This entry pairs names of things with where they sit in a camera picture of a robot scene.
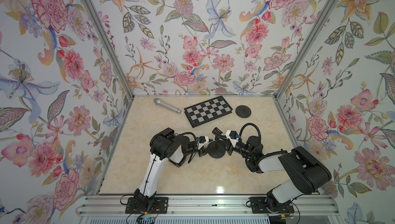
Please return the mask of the black microphone stand pole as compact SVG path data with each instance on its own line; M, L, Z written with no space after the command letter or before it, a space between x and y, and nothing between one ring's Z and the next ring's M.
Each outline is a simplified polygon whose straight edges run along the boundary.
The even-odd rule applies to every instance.
M215 151L218 151L218 148L219 148L218 141L219 141L219 137L216 136L216 137L215 137L215 142L216 142L216 144L215 144Z

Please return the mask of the black microphone clip holder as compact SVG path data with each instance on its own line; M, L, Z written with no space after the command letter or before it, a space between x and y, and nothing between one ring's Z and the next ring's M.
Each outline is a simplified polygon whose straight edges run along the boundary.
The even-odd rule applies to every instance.
M212 131L212 133L216 136L216 137L222 137L223 136L223 132L221 130L219 130L217 127L215 127Z

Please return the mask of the black round stand base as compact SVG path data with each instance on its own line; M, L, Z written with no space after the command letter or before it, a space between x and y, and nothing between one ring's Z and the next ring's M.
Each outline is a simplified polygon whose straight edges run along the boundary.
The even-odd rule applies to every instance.
M207 153L214 159L220 159L225 155L226 149L220 142L213 141L208 145Z

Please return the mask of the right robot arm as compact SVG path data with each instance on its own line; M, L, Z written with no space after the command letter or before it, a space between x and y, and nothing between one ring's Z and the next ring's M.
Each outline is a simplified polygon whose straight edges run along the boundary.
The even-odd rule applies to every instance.
M221 158L225 153L231 155L236 152L244 158L246 167L252 173L287 173L289 180L266 194L266 208L273 213L299 196L312 194L332 178L329 170L303 147L295 147L289 152L280 150L263 154L261 135L251 136L247 143L243 143L234 130L228 130L224 135L215 128L212 133L216 138L208 146L211 157Z

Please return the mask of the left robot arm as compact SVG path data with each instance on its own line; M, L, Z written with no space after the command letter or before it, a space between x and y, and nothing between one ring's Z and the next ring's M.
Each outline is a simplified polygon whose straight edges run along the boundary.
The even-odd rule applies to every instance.
M148 206L157 192L157 185L166 162L177 167L191 163L197 153L205 155L205 149L212 140L207 136L196 136L192 132L175 133L166 128L154 135L150 145L150 162L142 184L133 197L141 206Z

